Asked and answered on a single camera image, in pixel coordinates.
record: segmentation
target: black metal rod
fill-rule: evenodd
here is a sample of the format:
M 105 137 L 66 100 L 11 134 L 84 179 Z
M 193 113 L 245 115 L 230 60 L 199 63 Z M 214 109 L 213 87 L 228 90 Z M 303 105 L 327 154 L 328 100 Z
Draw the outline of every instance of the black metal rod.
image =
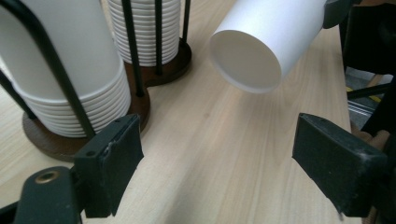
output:
M 381 84 L 373 87 L 367 87 L 360 90 L 349 91 L 347 95 L 348 100 L 357 99 L 361 97 L 369 97 L 372 95 L 385 93 L 390 87 L 390 84 Z
M 181 44 L 187 44 L 187 33 L 189 32 L 189 18 L 190 18 L 191 0 L 186 0 L 184 5 L 184 20 L 183 20 L 183 36 L 181 37 Z
M 384 92 L 381 102 L 374 113 L 363 125 L 361 130 L 375 136 L 380 130 L 396 134 L 396 78 L 393 77 L 388 89 Z
M 64 96 L 75 112 L 85 134 L 89 138 L 93 138 L 95 136 L 95 131 L 91 125 L 91 122 L 85 113 L 81 101 L 78 99 L 78 95 L 73 88 L 69 77 L 67 76 L 61 59 L 59 58 L 55 47 L 53 47 L 50 38 L 41 22 L 38 20 L 35 14 L 20 0 L 3 0 L 0 1 L 0 5 L 13 14 L 29 32 L 29 35 L 37 44 L 41 54 L 49 66 L 49 69 L 60 85 Z
M 155 0 L 156 73 L 163 74 L 163 1 Z
M 8 80 L 6 75 L 0 70 L 0 84 L 6 90 L 6 92 L 14 99 L 14 101 L 22 108 L 29 119 L 36 119 L 35 113 L 29 108 L 24 100 L 18 95 L 18 93 L 12 87 L 12 83 Z
M 131 54 L 132 66 L 134 68 L 134 84 L 136 87 L 136 95 L 141 97 L 145 93 L 143 91 L 142 72 L 140 70 L 139 56 L 137 54 L 136 35 L 134 33 L 134 20 L 132 13 L 131 0 L 122 0 L 122 10 L 124 13 L 126 33 L 128 35 L 129 51 Z

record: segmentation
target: black clamp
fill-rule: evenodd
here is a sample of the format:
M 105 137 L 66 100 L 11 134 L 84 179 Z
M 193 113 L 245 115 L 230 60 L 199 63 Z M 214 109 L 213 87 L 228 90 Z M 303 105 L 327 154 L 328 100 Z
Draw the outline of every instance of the black clamp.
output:
M 327 0 L 324 9 L 323 29 L 338 25 L 347 16 L 350 8 L 362 0 Z
M 74 166 L 31 175 L 21 199 L 0 209 L 2 223 L 81 223 L 116 215 L 123 192 L 143 159 L 140 118 L 128 115 L 107 125 L 76 155 Z
M 340 214 L 367 217 L 371 207 L 381 223 L 396 223 L 396 137 L 384 151 L 331 123 L 301 114 L 292 157 Z

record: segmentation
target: clamp jaw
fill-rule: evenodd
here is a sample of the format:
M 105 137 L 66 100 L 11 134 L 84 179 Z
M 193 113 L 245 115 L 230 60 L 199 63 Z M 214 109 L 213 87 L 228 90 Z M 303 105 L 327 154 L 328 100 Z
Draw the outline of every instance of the clamp jaw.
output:
M 375 207 L 382 223 L 396 222 L 396 137 L 384 152 L 330 121 L 301 114 L 292 157 L 337 211 L 367 217 Z

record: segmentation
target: wooden base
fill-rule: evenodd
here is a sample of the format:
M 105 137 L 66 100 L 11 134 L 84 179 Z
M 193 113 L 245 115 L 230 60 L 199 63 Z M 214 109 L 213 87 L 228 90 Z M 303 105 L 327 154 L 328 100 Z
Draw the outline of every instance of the wooden base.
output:
M 191 63 L 191 49 L 188 44 L 180 44 L 176 58 L 163 66 L 163 73 L 155 74 L 155 67 L 142 67 L 142 78 L 145 85 L 142 97 L 136 96 L 134 74 L 132 66 L 125 64 L 128 83 L 131 90 L 131 106 L 128 114 L 140 116 L 140 130 L 146 127 L 149 120 L 150 99 L 147 87 L 169 83 L 181 77 Z M 88 138 L 68 138 L 49 131 L 39 119 L 29 119 L 25 114 L 22 118 L 22 127 L 29 140 L 44 154 L 60 160 L 73 161 L 73 156 L 86 143 Z

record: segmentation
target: table surface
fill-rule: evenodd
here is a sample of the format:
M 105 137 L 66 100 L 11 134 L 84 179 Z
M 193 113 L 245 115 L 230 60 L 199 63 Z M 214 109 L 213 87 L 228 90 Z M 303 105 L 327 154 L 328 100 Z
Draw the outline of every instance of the table surface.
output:
M 341 223 L 332 203 L 291 158 L 298 114 L 349 130 L 338 29 L 323 30 L 274 91 L 226 82 L 209 60 L 209 37 L 234 0 L 191 1 L 186 76 L 149 88 L 140 162 L 115 217 L 84 223 Z M 0 207 L 23 181 L 54 165 L 24 135 L 21 109 L 0 90 Z M 361 223 L 344 217 L 343 223 Z

